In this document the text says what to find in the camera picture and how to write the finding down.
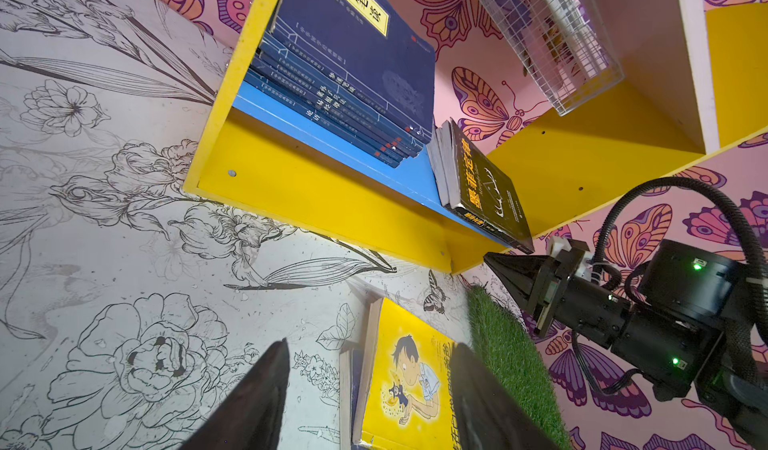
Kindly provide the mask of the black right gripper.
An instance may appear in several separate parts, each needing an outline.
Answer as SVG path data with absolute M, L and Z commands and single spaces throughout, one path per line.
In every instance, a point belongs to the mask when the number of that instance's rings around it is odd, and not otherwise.
M 696 388 L 707 402 L 744 402 L 749 313 L 747 265 L 664 240 L 648 262 L 622 274 L 599 268 L 622 294 L 587 277 L 588 254 L 573 241 L 530 264 L 530 330 L 555 355 L 554 382 L 573 402 L 643 402 L 634 379 L 659 401 Z M 450 358 L 451 397 L 463 449 L 554 449 L 555 442 L 508 394 L 469 346 Z

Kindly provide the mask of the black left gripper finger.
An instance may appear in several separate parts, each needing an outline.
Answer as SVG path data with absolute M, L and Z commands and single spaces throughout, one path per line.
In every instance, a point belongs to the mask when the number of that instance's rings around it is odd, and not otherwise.
M 183 449 L 275 449 L 290 371 L 288 342 L 272 343 Z

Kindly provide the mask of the black book yellow title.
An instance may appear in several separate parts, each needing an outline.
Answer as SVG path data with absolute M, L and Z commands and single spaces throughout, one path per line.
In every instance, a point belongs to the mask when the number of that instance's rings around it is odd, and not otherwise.
M 451 211 L 463 220 L 526 254 L 534 252 L 528 221 L 511 178 L 448 120 L 441 153 Z

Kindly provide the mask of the purple portrait cover book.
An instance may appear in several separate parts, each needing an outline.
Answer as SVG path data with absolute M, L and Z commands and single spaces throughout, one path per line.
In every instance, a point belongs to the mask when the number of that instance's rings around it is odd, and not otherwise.
M 427 146 L 428 157 L 436 181 L 440 203 L 446 209 L 451 209 L 451 204 L 447 173 L 445 169 L 445 158 L 441 153 L 441 142 L 442 138 L 448 136 L 449 130 L 450 123 L 448 120 L 446 120 L 442 123 L 440 128 L 437 128 L 433 132 L 432 140 Z

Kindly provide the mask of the blue book yellow label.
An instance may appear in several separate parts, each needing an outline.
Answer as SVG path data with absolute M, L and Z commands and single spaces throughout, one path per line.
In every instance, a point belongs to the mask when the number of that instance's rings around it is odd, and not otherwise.
M 329 92 L 334 98 L 338 98 L 342 104 L 354 106 L 354 108 L 357 108 L 358 112 L 364 112 L 370 118 L 380 120 L 381 125 L 385 125 L 389 131 L 403 137 L 408 143 L 419 144 L 423 148 L 423 143 L 416 138 L 415 130 L 393 122 L 384 114 L 378 112 L 373 106 L 366 104 L 366 102 L 362 102 L 357 96 L 348 92 L 346 88 L 340 86 L 340 84 L 336 84 L 336 82 L 331 78 L 328 78 L 328 76 L 324 76 L 324 74 L 322 74 L 322 72 L 315 66 L 302 60 L 300 56 L 294 54 L 289 48 L 286 48 L 282 42 L 276 40 L 271 34 L 265 34 L 264 38 L 262 38 L 256 56 L 260 56 L 260 58 L 271 58 L 272 62 L 281 64 L 286 70 L 290 70 L 294 76 L 301 78 L 306 84 L 311 84 L 314 88 L 319 88 L 320 90 L 326 90 L 326 92 Z M 350 129 L 345 124 L 339 124 L 333 118 L 329 119 L 345 131 L 352 133 L 353 136 L 362 140 L 364 143 L 376 147 L 379 152 L 387 154 L 393 159 L 405 158 L 398 153 L 392 153 L 390 149 L 385 149 L 383 146 L 379 146 L 375 141 L 370 140 L 365 135 L 359 134 L 354 128 Z

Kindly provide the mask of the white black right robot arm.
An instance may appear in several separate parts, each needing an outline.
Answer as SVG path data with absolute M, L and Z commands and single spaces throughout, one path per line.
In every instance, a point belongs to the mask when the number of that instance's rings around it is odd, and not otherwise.
M 748 445 L 767 445 L 767 373 L 753 358 L 751 331 L 766 308 L 767 281 L 740 263 L 665 240 L 656 254 L 619 277 L 622 295 L 592 282 L 584 244 L 561 240 L 547 255 L 489 252 L 485 264 L 532 320 L 571 336 L 552 373 L 568 393 L 630 410 L 634 380 L 669 401 L 695 390 Z

